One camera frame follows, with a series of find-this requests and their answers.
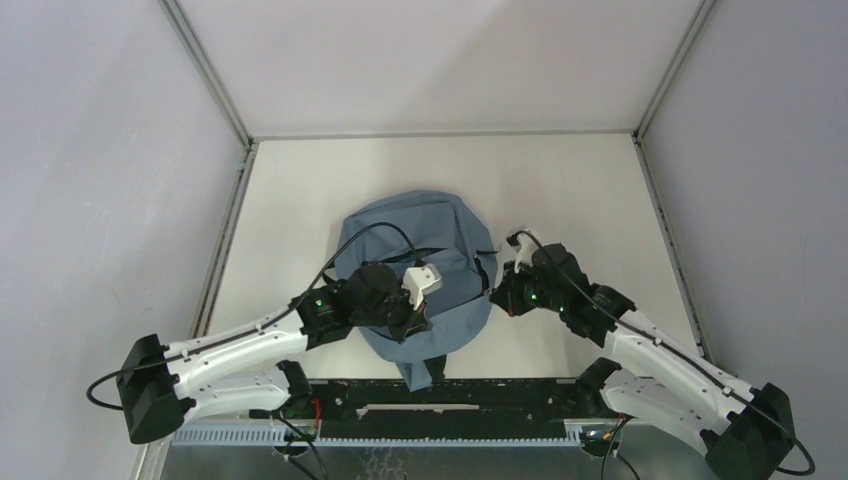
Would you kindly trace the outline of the blue-grey backpack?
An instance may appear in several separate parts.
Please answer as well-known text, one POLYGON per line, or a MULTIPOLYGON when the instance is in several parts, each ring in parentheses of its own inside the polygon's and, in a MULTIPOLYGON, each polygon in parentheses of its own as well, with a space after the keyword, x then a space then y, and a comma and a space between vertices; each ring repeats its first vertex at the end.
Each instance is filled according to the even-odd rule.
POLYGON ((332 267, 343 279, 370 263, 383 263, 397 276, 416 261, 436 268, 442 284, 426 296, 424 330, 403 341, 385 327, 360 332, 379 357, 396 365, 409 391, 442 381, 448 354, 474 340, 492 310, 488 292, 499 267, 486 225, 456 195, 413 190, 347 216, 338 248, 332 267))

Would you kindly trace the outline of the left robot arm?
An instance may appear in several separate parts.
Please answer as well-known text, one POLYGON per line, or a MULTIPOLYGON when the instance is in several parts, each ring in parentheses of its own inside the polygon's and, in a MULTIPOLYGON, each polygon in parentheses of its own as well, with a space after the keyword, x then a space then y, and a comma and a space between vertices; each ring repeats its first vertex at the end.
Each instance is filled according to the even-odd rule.
POLYGON ((295 356, 344 340, 355 327, 385 328, 403 343, 428 325, 428 294, 441 287, 432 264, 402 275, 367 264, 346 279, 313 282, 274 313, 220 334, 165 344, 135 341, 123 365, 86 389, 93 405, 123 414, 129 439, 146 444, 201 418, 243 410, 305 414, 312 388, 295 356))

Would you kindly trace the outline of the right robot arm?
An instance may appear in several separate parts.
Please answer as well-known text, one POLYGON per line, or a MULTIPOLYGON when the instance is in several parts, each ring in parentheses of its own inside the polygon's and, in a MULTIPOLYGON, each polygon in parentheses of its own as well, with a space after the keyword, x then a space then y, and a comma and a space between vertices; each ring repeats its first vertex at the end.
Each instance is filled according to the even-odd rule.
POLYGON ((515 256, 504 265, 492 303, 510 316, 553 312, 601 350, 576 380, 584 412, 642 420, 699 453, 719 479, 789 474, 782 463, 793 449, 807 462, 796 474, 814 474, 782 389, 754 387, 688 349, 625 295, 590 282, 563 245, 543 245, 527 230, 507 242, 515 256))

